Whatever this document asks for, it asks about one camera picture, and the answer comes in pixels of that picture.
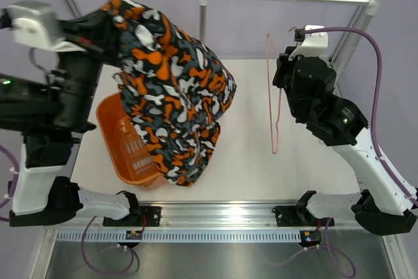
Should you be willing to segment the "pink wire hanger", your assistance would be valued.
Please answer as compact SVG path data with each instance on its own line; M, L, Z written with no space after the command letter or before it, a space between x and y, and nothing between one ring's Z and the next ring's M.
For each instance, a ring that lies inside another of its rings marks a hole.
M270 149L273 155L280 151L280 119L282 108L283 90L280 88L279 92L273 92L273 73L272 62L273 57L279 58L279 50L276 47L274 37L270 32L265 37L265 57L266 57L266 78L268 91L268 124L270 133Z

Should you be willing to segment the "orange camouflage shorts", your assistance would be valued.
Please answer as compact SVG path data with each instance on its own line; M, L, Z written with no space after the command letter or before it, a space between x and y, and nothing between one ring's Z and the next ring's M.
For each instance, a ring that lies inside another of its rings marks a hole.
M167 182L190 187L214 153L236 81L161 11L131 0L108 0L103 10L120 32L121 105Z

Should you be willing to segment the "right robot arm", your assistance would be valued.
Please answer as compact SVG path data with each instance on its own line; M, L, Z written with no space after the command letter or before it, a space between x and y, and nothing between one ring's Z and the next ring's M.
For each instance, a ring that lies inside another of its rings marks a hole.
M310 225L329 218L357 222L374 235L408 233L417 205L387 173L372 146L371 128L355 103L334 94L336 72L319 57L288 46L276 61L272 84L284 90L296 123L332 148L354 172L359 191L324 194L307 191L292 208L275 208L278 224Z

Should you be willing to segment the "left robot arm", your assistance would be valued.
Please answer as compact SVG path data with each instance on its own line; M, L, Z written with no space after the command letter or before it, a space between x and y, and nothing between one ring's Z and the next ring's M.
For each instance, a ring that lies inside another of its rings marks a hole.
M58 225L89 216L102 217L106 225L136 224L141 210L133 193L97 193L60 174L76 143L74 134L95 129L88 116L103 65L117 64L120 32L111 15L96 10L60 20L50 12L7 8L1 27L27 32L24 45L58 56L43 83L1 75L1 128L23 137L8 184L9 225Z

